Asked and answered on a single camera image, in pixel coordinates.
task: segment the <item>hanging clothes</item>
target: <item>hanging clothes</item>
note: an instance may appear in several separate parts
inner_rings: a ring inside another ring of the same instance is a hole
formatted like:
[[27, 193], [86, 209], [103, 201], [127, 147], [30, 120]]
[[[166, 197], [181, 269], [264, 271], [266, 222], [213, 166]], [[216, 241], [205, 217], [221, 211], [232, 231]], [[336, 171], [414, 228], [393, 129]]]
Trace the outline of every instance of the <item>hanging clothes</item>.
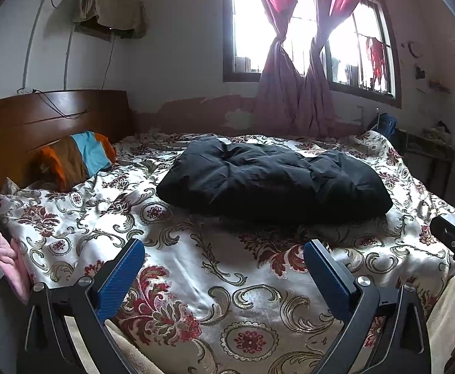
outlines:
[[96, 17], [99, 25], [128, 31], [131, 38], [142, 38], [148, 29], [146, 12], [139, 0], [79, 0], [73, 21]]
[[385, 71], [385, 53], [383, 43], [376, 38], [368, 37], [366, 39], [366, 52], [368, 59], [373, 66], [373, 83], [372, 89], [375, 89], [375, 82], [378, 80], [378, 85], [381, 85], [381, 78], [386, 73]]

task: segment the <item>wooden table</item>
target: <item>wooden table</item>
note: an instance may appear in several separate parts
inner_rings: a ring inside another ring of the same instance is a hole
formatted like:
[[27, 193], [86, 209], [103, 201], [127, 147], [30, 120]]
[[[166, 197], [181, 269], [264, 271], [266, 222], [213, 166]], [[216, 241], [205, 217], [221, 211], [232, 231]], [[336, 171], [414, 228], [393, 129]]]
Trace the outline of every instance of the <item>wooden table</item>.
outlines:
[[425, 183], [425, 186], [429, 191], [432, 191], [431, 185], [435, 176], [437, 164], [441, 163], [446, 167], [443, 192], [441, 195], [441, 197], [444, 198], [446, 190], [448, 189], [449, 177], [451, 176], [451, 171], [453, 169], [454, 149], [441, 141], [433, 141], [402, 129], [396, 130], [389, 140], [401, 156], [404, 156], [406, 153], [412, 153], [431, 159], [430, 169], [428, 170], [428, 176]]

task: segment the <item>pink blanket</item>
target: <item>pink blanket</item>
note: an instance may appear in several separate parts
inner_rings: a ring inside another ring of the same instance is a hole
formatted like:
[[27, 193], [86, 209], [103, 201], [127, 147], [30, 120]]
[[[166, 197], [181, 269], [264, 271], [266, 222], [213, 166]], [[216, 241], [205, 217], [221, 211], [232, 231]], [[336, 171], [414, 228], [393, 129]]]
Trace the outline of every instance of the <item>pink blanket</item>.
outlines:
[[30, 278], [21, 257], [21, 252], [16, 240], [7, 243], [0, 233], [0, 268], [9, 285], [16, 295], [25, 304], [30, 296]]

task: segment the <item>pillow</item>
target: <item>pillow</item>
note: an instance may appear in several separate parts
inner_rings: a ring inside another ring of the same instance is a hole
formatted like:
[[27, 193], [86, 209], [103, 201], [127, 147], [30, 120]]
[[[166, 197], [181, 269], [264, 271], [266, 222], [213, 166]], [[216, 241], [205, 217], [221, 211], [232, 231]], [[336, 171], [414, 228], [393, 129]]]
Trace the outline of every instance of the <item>pillow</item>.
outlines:
[[39, 163], [54, 176], [58, 191], [68, 192], [100, 170], [111, 167], [115, 157], [115, 150], [107, 137], [84, 132], [42, 148]]
[[157, 196], [192, 213], [271, 224], [364, 221], [393, 205], [380, 176], [344, 153], [304, 157], [276, 145], [217, 138], [190, 143]]

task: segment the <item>pink curtain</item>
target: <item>pink curtain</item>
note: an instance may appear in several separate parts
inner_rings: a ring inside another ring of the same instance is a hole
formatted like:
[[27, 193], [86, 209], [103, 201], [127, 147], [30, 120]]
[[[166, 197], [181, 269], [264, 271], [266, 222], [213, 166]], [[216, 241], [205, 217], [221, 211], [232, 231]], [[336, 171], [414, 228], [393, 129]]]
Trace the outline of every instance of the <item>pink curtain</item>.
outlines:
[[262, 0], [276, 31], [260, 77], [255, 129], [271, 135], [288, 135], [298, 109], [302, 77], [282, 47], [297, 0]]
[[295, 135], [327, 136], [335, 125], [335, 111], [320, 53], [331, 32], [351, 16], [360, 0], [316, 0], [317, 33], [311, 43], [310, 66], [304, 79], [298, 110], [294, 117]]

